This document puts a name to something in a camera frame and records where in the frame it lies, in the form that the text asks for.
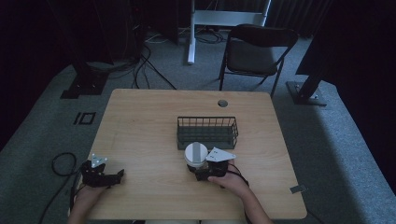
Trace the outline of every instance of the human hand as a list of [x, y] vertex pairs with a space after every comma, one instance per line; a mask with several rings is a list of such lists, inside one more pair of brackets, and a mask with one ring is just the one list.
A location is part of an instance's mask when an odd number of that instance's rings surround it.
[[70, 216], [74, 213], [86, 216], [91, 208], [93, 208], [93, 206], [99, 201], [99, 198], [105, 189], [106, 187], [93, 188], [88, 185], [81, 187], [77, 193]]
[[[228, 170], [239, 174], [238, 169], [236, 169], [233, 166], [234, 161], [229, 160], [228, 163], [229, 163]], [[228, 189], [230, 192], [232, 192], [239, 198], [242, 198], [247, 193], [250, 193], [250, 188], [248, 187], [247, 183], [239, 175], [227, 173], [223, 177], [210, 176], [207, 180], [212, 183], [216, 183], [220, 186], [223, 186], [224, 188]]]

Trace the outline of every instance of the wire basket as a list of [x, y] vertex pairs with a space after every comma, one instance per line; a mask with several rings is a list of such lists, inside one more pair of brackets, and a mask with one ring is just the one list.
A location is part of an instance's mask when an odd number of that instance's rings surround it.
[[177, 148], [193, 142], [208, 149], [234, 149], [238, 128], [235, 117], [177, 117]]

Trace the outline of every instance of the person's arm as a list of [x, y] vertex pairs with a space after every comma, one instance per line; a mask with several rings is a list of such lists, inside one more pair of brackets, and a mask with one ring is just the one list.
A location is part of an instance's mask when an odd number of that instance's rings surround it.
[[[233, 160], [229, 161], [229, 163], [231, 164], [228, 166], [230, 171], [239, 172], [233, 166]], [[265, 213], [256, 195], [250, 189], [245, 180], [243, 180], [240, 176], [227, 173], [224, 177], [210, 176], [208, 180], [223, 186], [239, 197], [242, 201], [242, 204], [244, 205], [248, 219], [253, 224], [273, 223]]]
[[83, 224], [93, 206], [99, 200], [100, 195], [106, 187], [92, 188], [90, 186], [82, 187], [79, 190], [72, 211], [70, 212], [67, 224]]

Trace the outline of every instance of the black cable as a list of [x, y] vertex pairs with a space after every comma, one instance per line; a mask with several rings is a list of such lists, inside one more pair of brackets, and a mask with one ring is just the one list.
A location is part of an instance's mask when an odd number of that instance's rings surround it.
[[230, 173], [230, 174], [237, 175], [237, 176], [241, 177], [241, 179], [243, 181], [245, 181], [245, 183], [248, 185], [248, 181], [241, 174], [238, 174], [237, 172], [230, 171], [230, 170], [227, 170], [227, 173]]
[[[212, 35], [216, 39], [215, 40], [208, 40], [208, 39], [199, 37], [200, 35]], [[219, 43], [222, 43], [222, 42], [226, 41], [226, 39], [224, 38], [224, 36], [221, 33], [214, 32], [214, 31], [206, 31], [205, 33], [196, 34], [195, 35], [195, 39], [197, 41], [199, 41], [199, 42], [206, 43], [206, 44], [219, 44]]]
[[306, 211], [308, 212], [308, 214], [314, 217], [320, 224], [324, 224], [324, 221], [322, 221], [319, 217], [317, 217], [314, 213], [312, 213], [308, 208], [306, 208]]
[[121, 78], [121, 77], [126, 77], [126, 76], [128, 76], [129, 74], [131, 74], [131, 73], [134, 71], [134, 69], [135, 69], [135, 67], [132, 68], [131, 70], [129, 70], [128, 72], [125, 72], [125, 74], [123, 74], [123, 75], [120, 75], [120, 76], [118, 76], [118, 77], [109, 77], [108, 79], [111, 80], [111, 79], [118, 79], [118, 78]]
[[143, 54], [140, 55], [143, 58], [143, 62], [137, 67], [137, 69], [134, 70], [134, 81], [132, 82], [132, 86], [131, 86], [132, 89], [134, 88], [134, 85], [136, 85], [136, 87], [140, 89], [137, 83], [137, 75], [139, 74], [140, 69], [143, 67], [143, 65], [147, 62], [147, 60], [151, 56], [151, 50], [149, 50], [149, 48], [146, 45], [143, 46], [148, 49], [148, 57], [147, 58], [144, 57]]
[[232, 164], [232, 163], [228, 163], [229, 165], [231, 165], [231, 166], [233, 166], [233, 168], [235, 168], [238, 172], [239, 172], [239, 174], [241, 174], [241, 171], [238, 169], [238, 167], [236, 167], [234, 164]]
[[[69, 155], [69, 156], [71, 156], [71, 157], [73, 158], [73, 167], [70, 169], [70, 172], [69, 172], [69, 173], [61, 174], [61, 173], [59, 173], [59, 172], [55, 169], [55, 163], [56, 163], [56, 161], [57, 161], [60, 157], [65, 156], [65, 155]], [[76, 171], [76, 165], [77, 165], [77, 158], [76, 158], [76, 156], [75, 156], [73, 153], [71, 153], [71, 152], [64, 152], [64, 153], [58, 154], [56, 157], [54, 157], [54, 158], [52, 159], [52, 164], [51, 164], [52, 172], [55, 173], [55, 174], [58, 175], [58, 176], [66, 176], [66, 180], [62, 183], [61, 187], [56, 191], [56, 193], [52, 196], [52, 198], [51, 198], [51, 199], [49, 200], [49, 202], [47, 203], [47, 205], [46, 205], [44, 211], [42, 212], [41, 217], [40, 217], [40, 219], [39, 219], [39, 221], [38, 221], [39, 224], [41, 224], [41, 223], [43, 222], [44, 216], [46, 215], [47, 210], [50, 208], [50, 205], [53, 203], [53, 201], [55, 200], [55, 198], [56, 198], [56, 197], [58, 196], [58, 194], [62, 191], [62, 189], [64, 188], [64, 186], [67, 184], [67, 181], [70, 179], [70, 177], [71, 177], [72, 175], [75, 175], [75, 174], [77, 173], [77, 171]]]
[[153, 69], [158, 76], [160, 76], [166, 83], [168, 83], [169, 86], [172, 87], [172, 89], [176, 90], [177, 88], [163, 75], [161, 74], [160, 71], [157, 70], [157, 68], [154, 67], [154, 65], [147, 59], [147, 63], [150, 65], [150, 68]]
[[95, 67], [92, 65], [90, 65], [90, 68], [93, 72], [113, 73], [113, 72], [128, 71], [131, 68], [135, 67], [138, 62], [139, 61], [137, 59], [131, 58], [126, 63], [120, 64], [117, 66], [113, 66], [113, 67], [109, 67], [109, 68], [99, 68], [99, 67]]
[[[143, 54], [141, 54], [141, 57], [142, 57], [142, 59], [143, 59], [143, 62], [138, 66], [138, 68], [135, 70], [135, 72], [134, 72], [134, 82], [132, 83], [132, 88], [134, 87], [134, 85], [136, 85], [136, 87], [138, 88], [138, 89], [140, 89], [139, 88], [139, 85], [138, 85], [138, 83], [137, 83], [137, 75], [138, 75], [138, 73], [139, 73], [139, 71], [140, 71], [140, 69], [142, 69], [142, 67], [144, 67], [144, 66], [146, 66], [146, 63], [148, 63], [148, 65], [149, 65], [149, 67], [158, 75], [158, 76], [160, 76], [160, 78], [162, 78], [169, 86], [171, 86], [172, 87], [172, 89], [174, 89], [174, 90], [176, 90], [177, 88], [160, 72], [160, 71], [158, 71], [158, 69], [157, 68], [155, 68], [155, 66], [149, 61], [149, 57], [151, 56], [151, 50], [150, 50], [150, 48], [148, 47], [148, 46], [146, 46], [146, 45], [144, 45], [144, 47], [148, 50], [148, 56], [147, 57], [145, 57]], [[146, 75], [146, 71], [144, 71], [144, 76], [145, 76], [145, 79], [146, 79], [146, 81], [147, 81], [147, 83], [148, 83], [148, 88], [149, 88], [149, 80], [148, 80], [148, 78], [147, 78], [147, 75]]]
[[82, 189], [79, 189], [77, 192], [76, 192], [76, 186], [77, 186], [77, 181], [78, 181], [78, 178], [79, 178], [79, 175], [81, 174], [81, 168], [78, 168], [78, 170], [76, 171], [76, 175], [75, 175], [75, 178], [74, 178], [74, 180], [73, 180], [73, 185], [72, 185], [72, 188], [70, 189], [70, 198], [69, 198], [69, 208], [70, 208], [70, 212], [72, 211], [72, 209], [73, 209], [73, 206], [74, 206], [74, 197], [78, 194], [78, 192]]

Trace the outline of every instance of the desk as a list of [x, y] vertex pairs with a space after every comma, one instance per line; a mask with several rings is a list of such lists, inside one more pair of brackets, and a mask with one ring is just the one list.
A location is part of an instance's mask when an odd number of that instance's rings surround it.
[[106, 174], [125, 169], [125, 176], [91, 219], [244, 219], [239, 199], [189, 172], [177, 150], [178, 116], [235, 116], [239, 135], [230, 151], [269, 217], [306, 216], [301, 193], [290, 193], [298, 184], [269, 94], [114, 90], [91, 153], [108, 157]]
[[195, 10], [195, 0], [191, 0], [191, 36], [189, 46], [188, 64], [195, 62], [195, 25], [219, 25], [236, 26], [242, 23], [250, 23], [264, 26], [268, 8], [271, 0], [264, 0], [265, 4], [262, 13], [256, 12], [235, 12], [235, 11], [213, 11]]

